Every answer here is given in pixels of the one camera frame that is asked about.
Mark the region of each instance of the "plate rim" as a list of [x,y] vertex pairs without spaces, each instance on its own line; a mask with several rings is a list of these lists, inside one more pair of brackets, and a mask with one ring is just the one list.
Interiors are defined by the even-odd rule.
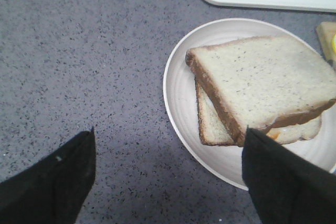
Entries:
[[[164,69],[164,75],[163,75],[163,85],[162,85],[162,88],[163,88],[163,99],[164,99],[164,104],[165,104],[165,108],[166,108],[166,111],[167,111],[167,114],[168,114],[168,117],[169,117],[169,120],[170,120],[170,123],[172,124],[173,126],[173,129],[176,133],[176,135],[179,137],[180,141],[183,143],[184,147],[189,151],[189,153],[204,167],[206,168],[210,173],[212,173],[213,175],[215,175],[216,177],[218,177],[219,179],[237,187],[237,188],[240,188],[240,189],[243,189],[243,190],[248,190],[247,186],[244,186],[244,185],[241,185],[231,179],[228,179],[226,178],[225,176],[223,176],[222,174],[218,173],[217,171],[215,171],[214,169],[212,169],[209,165],[207,165],[194,151],[193,149],[188,145],[188,143],[186,142],[186,140],[184,139],[184,137],[182,136],[181,132],[179,131],[179,128],[177,127],[174,119],[173,119],[173,116],[172,116],[172,113],[171,113],[171,110],[170,110],[170,107],[169,107],[169,102],[168,102],[168,98],[167,98],[167,74],[168,74],[168,71],[169,71],[169,68],[170,68],[170,64],[171,64],[171,61],[176,53],[176,51],[179,49],[180,45],[186,40],[188,39],[189,36],[191,36],[193,33],[197,32],[198,30],[201,30],[202,28],[206,27],[206,26],[209,26],[209,25],[212,25],[212,24],[215,24],[215,23],[221,23],[221,22],[235,22],[235,21],[243,21],[243,22],[252,22],[252,23],[259,23],[259,24],[263,24],[263,25],[267,25],[267,26],[271,26],[271,27],[274,27],[274,28],[277,28],[278,30],[281,30],[283,32],[285,32],[286,34],[289,34],[293,37],[295,37],[296,39],[298,39],[299,41],[303,41],[308,47],[310,47],[312,50],[316,51],[315,49],[313,49],[308,43],[306,43],[304,40],[302,40],[300,37],[296,36],[295,34],[291,33],[290,31],[282,28],[282,27],[279,27],[277,25],[274,25],[272,23],[269,23],[269,22],[265,22],[265,21],[262,21],[262,20],[257,20],[257,19],[251,19],[251,18],[239,18],[239,17],[236,17],[236,18],[222,18],[222,19],[216,19],[216,20],[213,20],[213,21],[210,21],[210,22],[206,22],[202,25],[199,25],[197,26],[196,28],[192,29],[190,32],[188,32],[185,36],[182,37],[182,39],[175,45],[175,47],[173,48],[172,52],[170,53],[169,55],[169,58],[166,62],[166,66],[165,66],[165,69]],[[330,173],[333,173],[335,172],[336,170],[336,163],[334,164],[334,166],[329,170]]]

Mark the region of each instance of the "food item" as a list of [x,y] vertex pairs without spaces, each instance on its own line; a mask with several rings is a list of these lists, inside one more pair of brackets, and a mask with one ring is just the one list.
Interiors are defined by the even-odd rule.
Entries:
[[[220,146],[236,145],[227,133],[211,100],[201,85],[195,81],[195,86],[198,129],[201,143],[204,145]],[[279,144],[289,144],[296,142],[297,140],[309,140],[314,138],[319,133],[320,127],[321,116],[318,116],[304,124],[270,129],[267,135]]]
[[262,36],[192,48],[186,63],[227,132],[243,146],[247,126],[303,124],[336,101],[336,73],[290,36]]
[[316,32],[325,60],[336,70],[336,22],[322,22]]

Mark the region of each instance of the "white bread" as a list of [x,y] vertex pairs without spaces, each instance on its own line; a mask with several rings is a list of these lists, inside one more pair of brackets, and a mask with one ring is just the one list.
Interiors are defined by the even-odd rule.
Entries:
[[336,101],[336,73],[290,36],[192,48],[186,63],[238,146],[247,126],[267,133],[306,123]]
[[[195,86],[198,130],[201,143],[204,145],[219,146],[236,145],[227,133],[211,100],[201,85],[195,81]],[[270,129],[267,135],[279,144],[289,144],[296,142],[297,140],[310,140],[314,138],[319,133],[320,128],[321,116],[318,116],[304,124]]]

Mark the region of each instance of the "bread crust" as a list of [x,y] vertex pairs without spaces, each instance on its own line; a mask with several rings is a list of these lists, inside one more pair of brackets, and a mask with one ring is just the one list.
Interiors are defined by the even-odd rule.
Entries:
[[[235,43],[236,41],[230,41],[226,45]],[[220,45],[206,46],[205,48],[213,49]],[[238,146],[244,146],[246,128],[243,129],[242,124],[240,124],[237,119],[232,114],[232,111],[220,95],[219,90],[216,85],[214,85],[211,79],[211,73],[209,73],[202,64],[197,60],[193,49],[189,49],[185,57],[186,64],[190,66],[191,71],[195,74],[195,79],[200,83],[204,91],[207,93],[211,99],[220,120],[223,122],[227,132],[231,138],[235,141]],[[336,98],[329,101],[320,102],[309,108],[304,109],[303,111],[286,113],[284,115],[279,115],[271,122],[266,122],[263,127],[258,128],[258,130],[264,132],[265,134],[271,128],[286,127],[289,125],[303,124],[316,117],[318,117],[324,110],[332,107],[336,103]]]
[[209,145],[209,146],[232,146],[236,145],[235,142],[230,139],[227,142],[213,142],[213,140],[208,140],[206,134],[204,133],[205,130],[205,123],[203,123],[203,115],[202,111],[204,108],[202,108],[202,104],[198,102],[200,98],[200,89],[201,85],[195,80],[195,89],[196,89],[196,99],[197,99],[197,117],[198,117],[198,133],[199,133],[199,139],[201,140],[201,143],[203,145]]

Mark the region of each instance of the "gray countertop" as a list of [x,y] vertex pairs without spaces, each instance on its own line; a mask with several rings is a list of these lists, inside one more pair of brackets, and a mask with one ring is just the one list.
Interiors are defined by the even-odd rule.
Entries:
[[246,17],[318,52],[334,14],[227,8],[203,0],[0,0],[0,181],[95,127],[97,177],[77,223],[260,223],[248,192],[183,146],[163,72],[195,27]]

